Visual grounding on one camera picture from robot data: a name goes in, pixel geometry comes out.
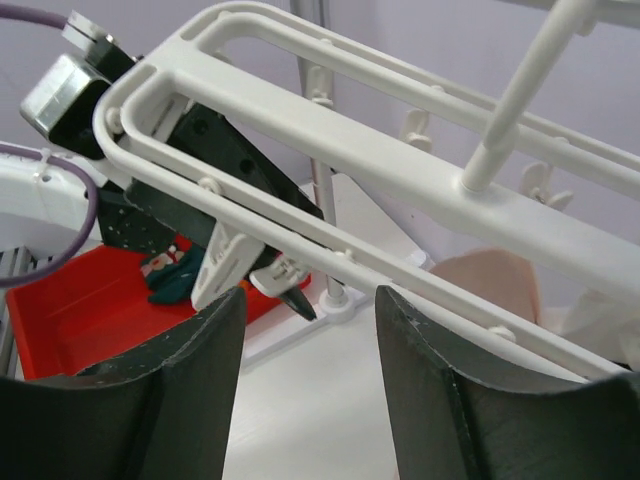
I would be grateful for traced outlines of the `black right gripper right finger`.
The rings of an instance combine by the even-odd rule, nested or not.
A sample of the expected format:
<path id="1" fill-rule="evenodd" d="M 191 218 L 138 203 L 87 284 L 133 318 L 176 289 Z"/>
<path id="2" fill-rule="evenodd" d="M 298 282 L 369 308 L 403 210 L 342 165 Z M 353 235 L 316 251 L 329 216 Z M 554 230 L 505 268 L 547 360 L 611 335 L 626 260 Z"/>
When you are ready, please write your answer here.
<path id="1" fill-rule="evenodd" d="M 504 360 L 387 286 L 375 317 L 403 479 L 635 479 L 639 376 L 574 383 Z"/>

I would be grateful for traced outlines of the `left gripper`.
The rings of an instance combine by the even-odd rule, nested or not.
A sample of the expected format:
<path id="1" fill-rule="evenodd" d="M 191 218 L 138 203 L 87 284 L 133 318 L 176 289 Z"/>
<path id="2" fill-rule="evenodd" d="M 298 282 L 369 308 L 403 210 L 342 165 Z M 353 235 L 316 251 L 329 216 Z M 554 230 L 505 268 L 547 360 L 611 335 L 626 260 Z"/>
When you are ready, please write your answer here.
<path id="1" fill-rule="evenodd" d="M 306 213 L 323 217 L 296 183 L 218 112 L 194 105 L 174 127 L 169 145 Z M 124 194 L 100 188 L 97 220 L 102 242 L 122 250 L 162 250 L 164 226 L 204 248 L 216 223 L 213 217 L 138 180 L 133 180 Z M 266 246 L 250 272 L 269 266 L 280 253 Z M 317 318 L 301 287 L 293 287 L 278 298 L 305 320 Z"/>

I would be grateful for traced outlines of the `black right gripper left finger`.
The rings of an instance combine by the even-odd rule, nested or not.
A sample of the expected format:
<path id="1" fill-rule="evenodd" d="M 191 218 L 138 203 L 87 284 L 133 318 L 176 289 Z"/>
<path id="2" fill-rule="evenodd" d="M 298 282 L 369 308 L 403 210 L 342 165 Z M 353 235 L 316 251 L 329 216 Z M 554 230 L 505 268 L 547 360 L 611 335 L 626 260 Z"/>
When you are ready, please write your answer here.
<path id="1" fill-rule="evenodd" d="M 218 479 L 246 328 L 240 288 L 74 376 L 1 381 L 5 479 Z"/>

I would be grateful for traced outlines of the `green christmas sock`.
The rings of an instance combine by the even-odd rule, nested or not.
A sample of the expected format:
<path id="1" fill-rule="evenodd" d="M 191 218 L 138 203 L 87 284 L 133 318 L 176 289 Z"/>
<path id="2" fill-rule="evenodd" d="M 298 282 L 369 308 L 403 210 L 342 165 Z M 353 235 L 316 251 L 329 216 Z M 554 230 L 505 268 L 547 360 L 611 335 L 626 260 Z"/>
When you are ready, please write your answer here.
<path id="1" fill-rule="evenodd" d="M 190 298 L 204 258 L 204 250 L 196 245 L 183 249 L 171 244 L 167 250 L 145 259 L 140 272 L 154 305 L 173 305 Z"/>

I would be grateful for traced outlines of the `pink sock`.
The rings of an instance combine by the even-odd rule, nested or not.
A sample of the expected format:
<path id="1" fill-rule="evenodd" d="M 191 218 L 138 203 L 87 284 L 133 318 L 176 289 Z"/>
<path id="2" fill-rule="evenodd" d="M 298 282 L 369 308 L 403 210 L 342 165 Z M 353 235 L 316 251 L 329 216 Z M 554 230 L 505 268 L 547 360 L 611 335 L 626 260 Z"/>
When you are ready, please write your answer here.
<path id="1" fill-rule="evenodd" d="M 639 306 L 595 290 L 567 310 L 542 307 L 533 264 L 503 249 L 476 249 L 430 272 L 632 371 L 639 370 Z"/>

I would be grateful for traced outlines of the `white clip sock hanger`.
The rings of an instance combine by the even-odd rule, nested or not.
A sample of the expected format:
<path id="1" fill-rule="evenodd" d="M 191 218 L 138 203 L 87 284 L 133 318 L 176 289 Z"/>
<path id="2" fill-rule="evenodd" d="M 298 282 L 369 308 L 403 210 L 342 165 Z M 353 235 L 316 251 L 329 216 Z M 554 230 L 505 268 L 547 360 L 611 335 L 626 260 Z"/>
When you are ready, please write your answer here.
<path id="1" fill-rule="evenodd" d="M 594 1 L 557 2 L 505 94 L 484 102 L 270 5 L 221 3 L 189 20 L 101 98 L 93 129 L 107 157 L 103 171 L 115 182 L 139 179 L 358 290 L 394 285 L 440 324 L 530 369 L 577 382 L 614 375 L 614 363 L 169 147 L 143 128 L 164 100 L 182 95 L 377 187 L 449 229 L 633 304 L 639 299 L 636 245 L 494 181 L 508 156 L 521 151 L 623 195 L 638 195 L 635 156 L 578 144 L 556 127 L 522 124 L 569 40 L 596 9 Z M 228 40 L 245 36 L 479 132 L 481 142 L 459 168 L 216 57 Z"/>

